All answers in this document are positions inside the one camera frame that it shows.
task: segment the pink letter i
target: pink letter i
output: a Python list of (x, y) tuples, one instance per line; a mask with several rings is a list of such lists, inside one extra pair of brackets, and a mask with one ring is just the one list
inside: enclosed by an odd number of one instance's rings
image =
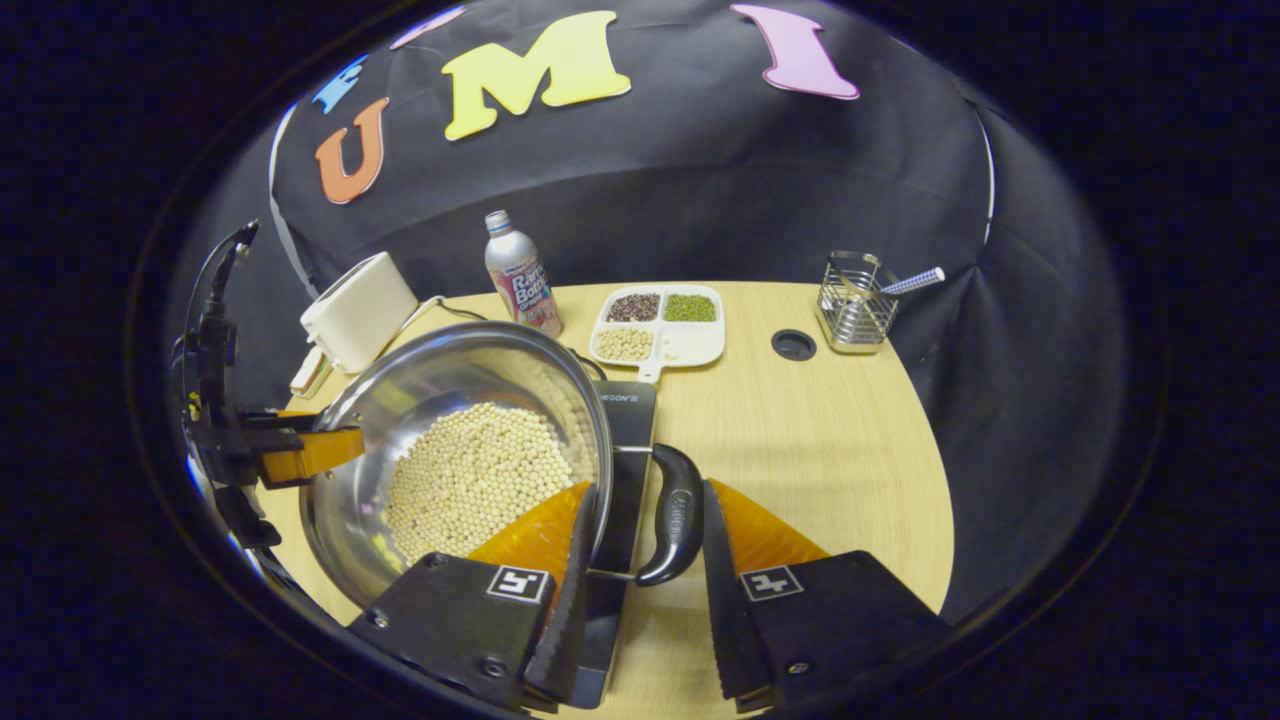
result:
[(840, 100), (858, 97), (858, 88), (840, 77), (818, 41), (815, 33), (822, 29), (820, 24), (803, 15), (759, 5), (733, 4), (730, 9), (755, 20), (755, 27), (764, 35), (773, 55), (773, 67), (764, 70), (769, 85)]

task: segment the pot handle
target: pot handle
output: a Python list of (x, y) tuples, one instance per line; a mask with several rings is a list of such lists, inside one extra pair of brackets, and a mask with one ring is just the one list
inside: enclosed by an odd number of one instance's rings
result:
[(662, 470), (653, 528), (658, 548), (636, 570), (637, 585), (657, 585), (673, 579), (694, 564), (703, 547), (703, 477), (687, 455), (668, 445), (654, 443), (653, 460)]

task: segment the orange letter u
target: orange letter u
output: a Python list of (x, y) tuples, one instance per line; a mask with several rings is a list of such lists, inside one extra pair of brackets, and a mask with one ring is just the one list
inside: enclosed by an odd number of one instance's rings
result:
[(342, 138), (347, 137), (347, 128), (339, 129), (320, 143), (316, 161), (320, 163), (320, 184), (329, 202), (346, 205), (378, 179), (378, 173), (383, 169), (383, 108), (389, 102), (390, 97), (375, 101), (361, 110), (352, 123), (360, 128), (360, 150), (364, 155), (355, 173), (348, 176), (342, 167)]

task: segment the round table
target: round table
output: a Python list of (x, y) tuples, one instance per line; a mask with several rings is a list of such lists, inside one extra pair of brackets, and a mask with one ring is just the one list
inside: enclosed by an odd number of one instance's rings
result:
[[(826, 551), (869, 551), (937, 612), (951, 579), (951, 497), (928, 419), (893, 348), (886, 342), (876, 355), (832, 352), (813, 314), (817, 284), (701, 284), (723, 301), (724, 352), (709, 365), (663, 370), (654, 441), (681, 448), (705, 477), (746, 493)], [(589, 357), (600, 305), (620, 287), (557, 287), (559, 341)], [(447, 302), (507, 319), (494, 292)], [(433, 306), (388, 350), (461, 322), (467, 319)], [(777, 355), (771, 338), (785, 328), (812, 336), (817, 354), (805, 361)], [(605, 370), (609, 379), (636, 377), (635, 368)], [(320, 411), (353, 377), (335, 370), (315, 397), (294, 397), (288, 410)], [(659, 474), (650, 469), (646, 483), (652, 502)], [(274, 550), (298, 584), (339, 623), (353, 620), (360, 609), (307, 547), (297, 489), (260, 488), (257, 500), (280, 530)], [(652, 555), (653, 538), (646, 507), (636, 559)], [(561, 706), (559, 717), (575, 716), (737, 717), (721, 697), (700, 557), (669, 583), (627, 589), (604, 700), (590, 711)]]

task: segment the bottle cap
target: bottle cap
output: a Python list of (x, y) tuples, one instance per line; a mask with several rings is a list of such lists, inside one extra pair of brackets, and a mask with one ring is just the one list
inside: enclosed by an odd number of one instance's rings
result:
[(484, 217), (484, 227), (489, 228), (489, 233), (504, 231), (511, 227), (511, 218), (506, 210), (494, 210)]

